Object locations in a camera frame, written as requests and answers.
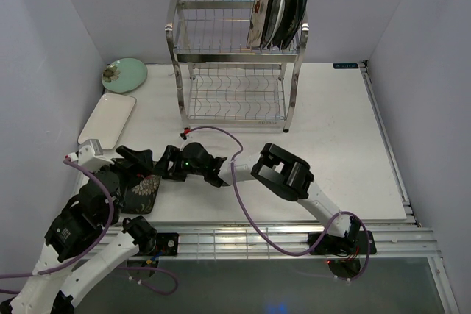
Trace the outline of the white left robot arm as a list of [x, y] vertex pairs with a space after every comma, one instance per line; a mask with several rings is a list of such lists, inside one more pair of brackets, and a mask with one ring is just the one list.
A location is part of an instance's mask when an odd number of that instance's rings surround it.
[[116, 149], [107, 159], [95, 140], [64, 163], [81, 171], [88, 182], [72, 196], [46, 232], [40, 258], [26, 283], [1, 303], [2, 313], [72, 313], [85, 294], [120, 263], [155, 250], [156, 230], [142, 216], [127, 218], [114, 239], [80, 268], [76, 262], [100, 243], [116, 224], [123, 194], [153, 174], [150, 150]]

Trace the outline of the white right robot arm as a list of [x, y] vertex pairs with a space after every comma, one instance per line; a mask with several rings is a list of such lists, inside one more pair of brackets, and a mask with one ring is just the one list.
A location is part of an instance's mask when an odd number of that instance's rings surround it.
[[267, 143], [259, 155], [214, 157], [200, 143], [183, 148], [168, 145], [157, 161], [156, 172], [163, 179], [184, 182], [188, 175], [201, 176], [221, 188], [237, 182], [257, 181], [282, 200], [296, 202], [324, 227], [308, 234], [311, 254], [366, 253], [371, 233], [358, 217], [341, 210], [314, 181], [309, 164], [300, 157]]

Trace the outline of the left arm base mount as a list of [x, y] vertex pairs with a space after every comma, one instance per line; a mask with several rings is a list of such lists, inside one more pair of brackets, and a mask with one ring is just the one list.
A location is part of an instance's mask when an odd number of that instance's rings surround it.
[[142, 255], [149, 257], [175, 257], [179, 252], [180, 234], [172, 228], [150, 224], [154, 229], [154, 240], [147, 246]]

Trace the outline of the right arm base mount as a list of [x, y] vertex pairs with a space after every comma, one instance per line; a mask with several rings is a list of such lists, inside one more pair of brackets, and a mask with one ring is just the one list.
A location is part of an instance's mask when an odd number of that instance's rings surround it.
[[311, 255], [334, 255], [348, 257], [351, 255], [377, 254], [373, 234], [370, 231], [360, 231], [355, 240], [325, 235]]

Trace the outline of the black floral plate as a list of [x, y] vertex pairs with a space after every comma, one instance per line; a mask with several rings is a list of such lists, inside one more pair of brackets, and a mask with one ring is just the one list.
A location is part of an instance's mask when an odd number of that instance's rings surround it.
[[298, 2], [299, 0], [285, 0], [283, 17], [273, 40], [273, 44], [279, 49], [287, 49], [292, 41], [297, 24]]
[[157, 198], [160, 181], [158, 175], [120, 176], [120, 191], [124, 203], [121, 212], [136, 215], [150, 214]]

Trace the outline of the cream floral square plate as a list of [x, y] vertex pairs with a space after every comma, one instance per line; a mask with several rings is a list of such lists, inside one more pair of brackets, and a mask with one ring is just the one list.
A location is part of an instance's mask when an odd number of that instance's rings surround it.
[[261, 46], [261, 38], [266, 19], [266, 8], [269, 0], [254, 0], [249, 20], [247, 47], [256, 49]]

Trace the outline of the round white teal-rimmed plate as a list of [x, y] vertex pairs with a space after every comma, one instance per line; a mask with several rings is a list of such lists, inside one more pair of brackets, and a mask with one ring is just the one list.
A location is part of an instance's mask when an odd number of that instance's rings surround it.
[[272, 46], [272, 41], [283, 18], [285, 0], [269, 0], [261, 39], [261, 48]]

